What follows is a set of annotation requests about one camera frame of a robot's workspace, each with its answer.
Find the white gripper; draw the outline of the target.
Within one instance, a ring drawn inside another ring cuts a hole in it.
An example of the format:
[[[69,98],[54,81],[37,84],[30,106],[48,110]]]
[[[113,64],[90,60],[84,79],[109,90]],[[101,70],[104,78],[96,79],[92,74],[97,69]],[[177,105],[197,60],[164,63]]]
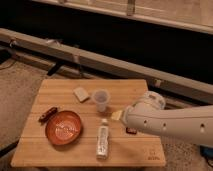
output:
[[[163,110],[166,105],[164,97],[154,91],[146,91],[139,99],[139,102],[144,102],[146,104],[149,104],[153,108],[156,108],[158,110]],[[118,110],[112,113],[111,119],[118,121],[122,118],[122,116],[123,116],[123,111]]]

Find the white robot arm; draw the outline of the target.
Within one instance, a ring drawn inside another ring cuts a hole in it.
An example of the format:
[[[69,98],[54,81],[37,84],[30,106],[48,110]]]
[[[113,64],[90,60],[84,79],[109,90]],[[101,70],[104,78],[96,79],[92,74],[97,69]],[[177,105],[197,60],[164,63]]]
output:
[[[167,136],[213,148],[213,105],[165,109],[165,99],[146,91],[135,103],[111,118],[137,131]]]

